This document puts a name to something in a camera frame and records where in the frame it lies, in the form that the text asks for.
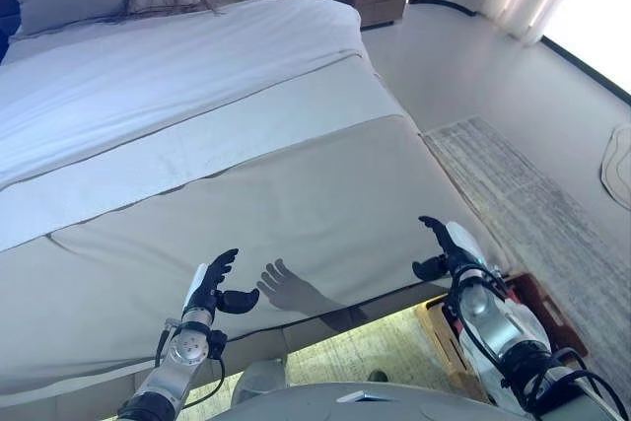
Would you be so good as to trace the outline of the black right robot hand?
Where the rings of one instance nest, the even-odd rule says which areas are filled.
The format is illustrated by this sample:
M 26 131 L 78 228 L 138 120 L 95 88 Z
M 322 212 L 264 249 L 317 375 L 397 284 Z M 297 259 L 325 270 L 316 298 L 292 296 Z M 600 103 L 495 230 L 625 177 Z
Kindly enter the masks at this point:
M 434 233 L 443 251 L 423 262 L 412 262 L 412 271 L 421 281 L 435 281 L 446 275 L 454 277 L 466 265 L 477 267 L 485 263 L 475 238 L 457 222 L 449 221 L 444 224 L 430 216 L 421 216 L 419 221 Z

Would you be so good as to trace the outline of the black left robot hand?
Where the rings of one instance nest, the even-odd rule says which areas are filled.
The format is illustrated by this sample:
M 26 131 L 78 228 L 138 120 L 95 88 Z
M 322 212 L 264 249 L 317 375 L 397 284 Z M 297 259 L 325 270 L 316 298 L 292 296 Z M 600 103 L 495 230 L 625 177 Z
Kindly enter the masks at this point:
M 210 264 L 200 264 L 186 295 L 182 314 L 193 309 L 203 309 L 212 316 L 217 311 L 229 315 L 243 315 L 257 304 L 258 289 L 250 292 L 219 290 L 218 287 L 232 270 L 239 250 L 232 248 L 217 256 Z

